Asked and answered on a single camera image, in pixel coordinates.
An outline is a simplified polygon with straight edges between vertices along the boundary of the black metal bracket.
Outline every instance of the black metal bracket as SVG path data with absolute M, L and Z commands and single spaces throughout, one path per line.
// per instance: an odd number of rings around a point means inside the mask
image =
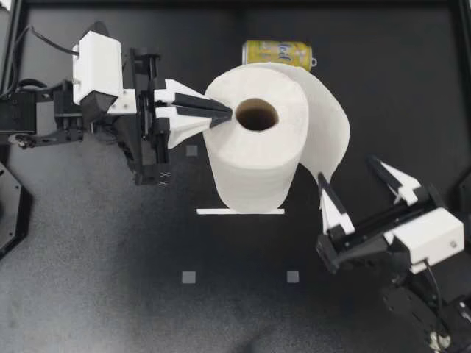
M 136 185 L 167 186 L 171 179 L 169 120 L 155 118 L 158 58 L 157 53 L 148 49 L 130 49 L 124 70 L 130 71 L 138 113 L 123 115 L 114 123 L 118 145 L 134 173 Z M 145 78 L 145 85 L 138 84 L 138 75 Z

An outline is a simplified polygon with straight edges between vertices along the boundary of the yellow can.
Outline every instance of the yellow can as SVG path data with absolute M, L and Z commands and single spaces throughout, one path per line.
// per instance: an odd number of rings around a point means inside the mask
M 302 42 L 248 40 L 242 46 L 242 65 L 268 62 L 300 66 L 307 71 L 317 65 L 312 48 Z

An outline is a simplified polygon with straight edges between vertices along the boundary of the white strip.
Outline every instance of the white strip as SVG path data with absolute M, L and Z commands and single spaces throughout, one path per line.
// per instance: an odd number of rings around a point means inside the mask
M 285 209 L 277 208 L 267 213 L 239 213 L 230 208 L 197 208 L 196 213 L 199 215 L 284 215 Z

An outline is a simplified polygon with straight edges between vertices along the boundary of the white square marker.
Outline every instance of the white square marker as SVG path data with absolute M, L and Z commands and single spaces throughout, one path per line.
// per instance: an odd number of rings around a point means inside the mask
M 198 146 L 186 145 L 186 157 L 198 157 Z
M 287 283 L 299 283 L 300 282 L 300 272 L 299 271 L 287 271 L 286 272 L 286 281 L 287 281 Z
M 182 283 L 184 285 L 194 285 L 196 283 L 196 272 L 182 271 Z

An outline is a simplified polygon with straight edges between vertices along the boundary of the robotic arm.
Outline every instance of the robotic arm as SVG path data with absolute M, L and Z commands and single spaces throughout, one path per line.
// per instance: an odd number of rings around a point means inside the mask
M 169 183 L 169 149 L 199 132 L 229 121 L 232 110 L 173 79 L 157 77 L 159 55 L 131 49 L 121 61 L 121 44 L 101 23 L 94 24 L 73 48 L 73 79 L 52 88 L 22 89 L 5 101 L 0 113 L 12 117 L 0 130 L 3 141 L 23 149 L 82 141 L 84 132 L 107 129 L 135 175 L 135 182 Z M 123 88 L 123 68 L 133 88 Z M 138 87 L 138 80 L 146 84 Z M 54 102 L 57 131 L 36 135 L 36 104 Z
M 320 174 L 319 256 L 332 273 L 352 265 L 385 265 L 391 272 L 391 284 L 383 289 L 387 307 L 418 326 L 435 352 L 471 352 L 471 258 L 464 252 L 463 223 L 433 186 L 378 158 L 369 164 L 395 195 L 394 205 L 354 224 Z

